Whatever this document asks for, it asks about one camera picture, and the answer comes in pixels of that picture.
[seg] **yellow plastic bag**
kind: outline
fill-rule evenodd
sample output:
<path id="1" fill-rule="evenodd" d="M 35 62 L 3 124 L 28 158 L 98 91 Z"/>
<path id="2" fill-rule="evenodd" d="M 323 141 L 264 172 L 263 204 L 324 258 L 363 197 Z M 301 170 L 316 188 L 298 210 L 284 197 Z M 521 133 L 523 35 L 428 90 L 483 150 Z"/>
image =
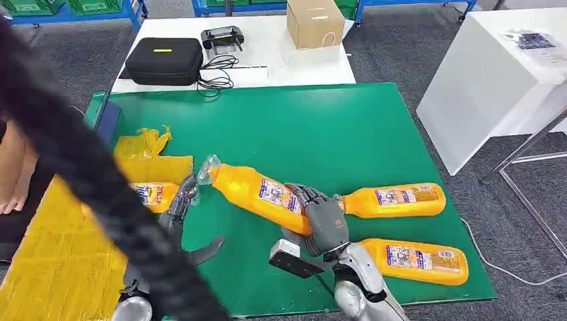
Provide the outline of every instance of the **yellow plastic bag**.
<path id="1" fill-rule="evenodd" d="M 143 128 L 120 137 L 114 154 L 131 182 L 180 184 L 191 156 L 159 156 L 171 133 Z M 109 320 L 124 286 L 126 258 L 87 219 L 81 203 L 55 177 L 0 286 L 0 321 Z"/>

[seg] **green storage crate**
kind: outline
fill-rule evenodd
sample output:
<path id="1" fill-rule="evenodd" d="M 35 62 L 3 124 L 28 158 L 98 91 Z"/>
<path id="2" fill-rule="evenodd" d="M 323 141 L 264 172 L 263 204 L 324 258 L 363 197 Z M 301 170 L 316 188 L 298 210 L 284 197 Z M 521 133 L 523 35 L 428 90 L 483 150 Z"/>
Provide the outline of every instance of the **green storage crate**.
<path id="1" fill-rule="evenodd" d="M 356 7 L 358 6 L 358 0 L 335 0 L 337 7 Z"/>
<path id="2" fill-rule="evenodd" d="M 64 0 L 0 0 L 11 15 L 54 15 Z"/>
<path id="3" fill-rule="evenodd" d="M 67 0 L 73 15 L 97 15 L 120 12 L 121 0 Z"/>
<path id="4" fill-rule="evenodd" d="M 282 0 L 250 0 L 250 3 L 282 3 Z"/>
<path id="5" fill-rule="evenodd" d="M 249 0 L 231 0 L 232 5 L 249 5 Z M 225 0 L 207 0 L 209 7 L 222 7 L 225 5 Z"/>
<path id="6" fill-rule="evenodd" d="M 356 16 L 356 7 L 339 7 L 338 8 L 345 19 L 354 20 Z"/>

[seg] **green mat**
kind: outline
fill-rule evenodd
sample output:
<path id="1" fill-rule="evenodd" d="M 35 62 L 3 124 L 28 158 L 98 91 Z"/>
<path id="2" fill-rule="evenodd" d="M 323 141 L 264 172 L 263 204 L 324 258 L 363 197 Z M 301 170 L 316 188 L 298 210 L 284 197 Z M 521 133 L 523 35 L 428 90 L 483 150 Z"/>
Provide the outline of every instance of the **green mat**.
<path id="1" fill-rule="evenodd" d="M 215 153 L 230 165 L 251 166 L 280 182 L 301 182 L 329 195 L 406 183 L 442 186 L 394 84 L 233 89 L 214 102 L 204 102 L 195 91 L 116 94 L 111 101 L 122 108 L 115 138 L 166 124 L 173 139 L 164 153 L 194 155 L 196 170 Z M 436 217 L 348 215 L 347 220 L 352 241 L 400 239 L 465 252 L 469 279 L 462 286 L 386 277 L 400 303 L 495 297 L 450 199 Z M 189 210 L 184 228 L 185 249 L 216 235 L 226 237 L 220 254 L 200 270 L 232 315 L 336 309 L 315 278 L 303 280 L 267 263 L 270 248 L 281 238 L 276 224 L 228 203 L 214 188 L 201 189 L 201 204 Z M 330 275 L 325 279 L 332 283 Z"/>

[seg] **white table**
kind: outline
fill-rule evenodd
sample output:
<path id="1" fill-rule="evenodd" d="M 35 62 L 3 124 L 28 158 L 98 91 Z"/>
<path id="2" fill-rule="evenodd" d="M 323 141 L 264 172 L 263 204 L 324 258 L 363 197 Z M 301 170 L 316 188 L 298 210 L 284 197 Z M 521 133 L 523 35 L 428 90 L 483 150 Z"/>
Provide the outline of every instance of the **white table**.
<path id="1" fill-rule="evenodd" d="M 226 70 L 236 88 L 356 83 L 342 44 L 334 48 L 296 50 L 286 27 L 285 15 L 147 19 L 142 24 L 130 53 L 145 37 L 191 37 L 200 41 L 203 30 L 230 25 L 239 27 L 245 38 L 243 52 L 237 50 L 234 53 L 240 59 L 239 66 L 265 66 Z M 219 75 L 218 73 L 219 71 L 205 70 L 201 75 L 207 79 Z M 190 89 L 195 89 L 195 85 L 145 86 L 132 80 L 117 79 L 112 92 Z"/>
<path id="2" fill-rule="evenodd" d="M 417 114 L 450 175 L 491 137 L 533 134 L 567 104 L 567 70 L 540 68 L 502 34 L 551 34 L 567 48 L 567 8 L 471 12 Z M 553 131 L 566 131 L 563 122 Z"/>

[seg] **black zipper case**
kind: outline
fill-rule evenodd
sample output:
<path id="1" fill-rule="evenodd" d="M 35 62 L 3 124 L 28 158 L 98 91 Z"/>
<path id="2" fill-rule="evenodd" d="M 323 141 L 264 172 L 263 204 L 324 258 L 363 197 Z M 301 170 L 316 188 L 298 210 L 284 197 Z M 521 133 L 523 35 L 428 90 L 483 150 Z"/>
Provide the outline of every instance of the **black zipper case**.
<path id="1" fill-rule="evenodd" d="M 203 47 L 195 38 L 143 38 L 126 60 L 140 85 L 189 86 L 199 79 Z"/>

